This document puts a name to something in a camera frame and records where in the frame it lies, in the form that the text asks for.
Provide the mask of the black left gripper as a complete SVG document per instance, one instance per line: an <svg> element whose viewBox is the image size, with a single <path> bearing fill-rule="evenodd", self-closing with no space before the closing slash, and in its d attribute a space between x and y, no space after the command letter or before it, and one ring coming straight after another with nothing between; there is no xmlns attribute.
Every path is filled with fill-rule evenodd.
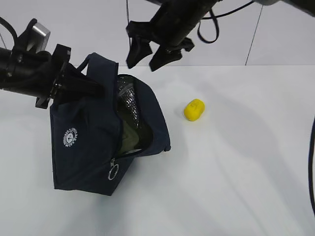
<svg viewBox="0 0 315 236"><path fill-rule="evenodd" d="M47 109L49 101L54 105L74 102L82 97L103 97L104 86L84 75L69 63L71 48L57 44L51 60L45 68L44 94L38 95L35 106Z"/></svg>

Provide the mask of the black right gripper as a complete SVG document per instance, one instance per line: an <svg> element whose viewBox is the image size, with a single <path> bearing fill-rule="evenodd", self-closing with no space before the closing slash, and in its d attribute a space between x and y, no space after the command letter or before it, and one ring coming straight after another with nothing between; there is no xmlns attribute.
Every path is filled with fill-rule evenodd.
<svg viewBox="0 0 315 236"><path fill-rule="evenodd" d="M131 46L126 59L129 69L135 67L142 59L153 53L150 47L151 41L160 45L149 63L152 72L180 60L182 58L181 49L190 52L194 48L194 43L189 38L184 38L178 45L171 45L153 31L149 22L131 21L127 25L126 31L131 38Z"/></svg>

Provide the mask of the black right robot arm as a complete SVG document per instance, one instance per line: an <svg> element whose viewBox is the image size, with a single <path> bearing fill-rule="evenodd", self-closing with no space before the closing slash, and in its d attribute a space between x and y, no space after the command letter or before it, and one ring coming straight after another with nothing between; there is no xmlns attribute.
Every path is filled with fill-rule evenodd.
<svg viewBox="0 0 315 236"><path fill-rule="evenodd" d="M128 21L126 32L129 38L129 53L126 65L135 67L142 59L152 55L149 62L151 71L180 60L182 50L190 52L194 48L193 41L188 38L194 29L201 28L203 20L212 20L216 36L213 40L204 38L200 31L197 36L205 44L213 44L218 40L220 28L218 19L240 11L252 4L271 6L275 0L251 0L229 12L216 15L213 7L216 0L154 0L159 9L148 22Z"/></svg>

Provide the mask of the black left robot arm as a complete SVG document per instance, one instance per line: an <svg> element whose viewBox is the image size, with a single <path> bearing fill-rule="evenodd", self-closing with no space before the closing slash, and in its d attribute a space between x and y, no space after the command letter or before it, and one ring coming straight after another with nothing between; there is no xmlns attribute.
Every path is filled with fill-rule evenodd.
<svg viewBox="0 0 315 236"><path fill-rule="evenodd" d="M104 87L84 75L70 62L71 48L58 44L51 54L20 49L0 50L0 88L36 97L35 106L47 109L83 97L100 98Z"/></svg>

